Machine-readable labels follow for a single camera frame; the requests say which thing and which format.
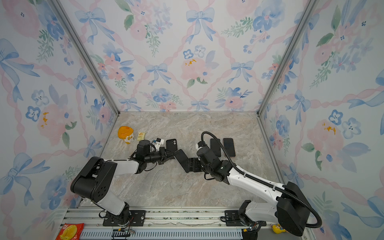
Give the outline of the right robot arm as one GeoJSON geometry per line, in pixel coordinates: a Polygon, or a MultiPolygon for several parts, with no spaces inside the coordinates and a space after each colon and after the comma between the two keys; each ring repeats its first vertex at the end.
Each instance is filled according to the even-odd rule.
{"type": "Polygon", "coordinates": [[[212,180],[239,187],[263,199],[264,204],[243,202],[238,211],[243,225],[259,221],[277,223],[298,237],[309,227],[311,205],[296,184],[284,185],[253,175],[230,160],[219,159],[207,146],[198,149],[197,157],[182,157],[178,161],[186,173],[202,172],[212,180]]]}

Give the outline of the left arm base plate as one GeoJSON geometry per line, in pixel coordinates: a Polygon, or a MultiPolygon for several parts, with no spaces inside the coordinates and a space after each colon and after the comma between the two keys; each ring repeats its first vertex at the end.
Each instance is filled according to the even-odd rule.
{"type": "Polygon", "coordinates": [[[145,210],[129,210],[123,211],[120,215],[115,216],[109,212],[103,217],[104,227],[142,227],[146,218],[145,210]]]}

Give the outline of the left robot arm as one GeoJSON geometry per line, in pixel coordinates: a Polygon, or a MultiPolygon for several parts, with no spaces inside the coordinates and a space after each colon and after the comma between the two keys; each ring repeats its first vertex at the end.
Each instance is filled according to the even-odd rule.
{"type": "Polygon", "coordinates": [[[137,149],[126,160],[92,157],[72,181],[71,192],[106,211],[105,218],[115,225],[126,226],[132,219],[130,206],[110,190],[113,178],[140,174],[148,164],[162,165],[173,157],[174,152],[165,147],[156,148],[148,140],[139,141],[137,149]]]}

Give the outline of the black phone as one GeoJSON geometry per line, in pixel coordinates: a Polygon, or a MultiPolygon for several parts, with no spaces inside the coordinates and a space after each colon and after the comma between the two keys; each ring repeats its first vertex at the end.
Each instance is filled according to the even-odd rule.
{"type": "Polygon", "coordinates": [[[215,156],[220,158],[222,156],[220,140],[210,139],[211,150],[214,152],[215,156]]]}
{"type": "Polygon", "coordinates": [[[175,151],[174,157],[186,173],[191,171],[192,161],[183,150],[175,151]]]}

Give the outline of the black phone case with camera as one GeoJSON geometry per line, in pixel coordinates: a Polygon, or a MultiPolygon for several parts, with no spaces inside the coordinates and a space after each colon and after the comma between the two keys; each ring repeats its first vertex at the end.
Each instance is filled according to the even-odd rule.
{"type": "Polygon", "coordinates": [[[175,152],[178,150],[178,143],[176,139],[166,140],[166,150],[175,152]]]}

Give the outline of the black phone screen up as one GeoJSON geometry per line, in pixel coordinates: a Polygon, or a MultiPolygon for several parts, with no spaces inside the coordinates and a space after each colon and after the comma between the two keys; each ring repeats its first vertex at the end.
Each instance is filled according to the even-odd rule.
{"type": "Polygon", "coordinates": [[[224,138],[223,144],[226,152],[228,153],[228,156],[235,157],[236,151],[235,151],[234,140],[232,138],[224,138]]]}

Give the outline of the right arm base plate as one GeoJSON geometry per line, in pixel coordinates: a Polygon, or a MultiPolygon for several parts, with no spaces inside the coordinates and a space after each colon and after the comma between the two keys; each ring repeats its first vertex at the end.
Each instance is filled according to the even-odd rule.
{"type": "Polygon", "coordinates": [[[227,227],[266,227],[265,221],[252,221],[245,214],[239,215],[238,210],[225,210],[224,216],[220,220],[226,224],[227,227]]]}

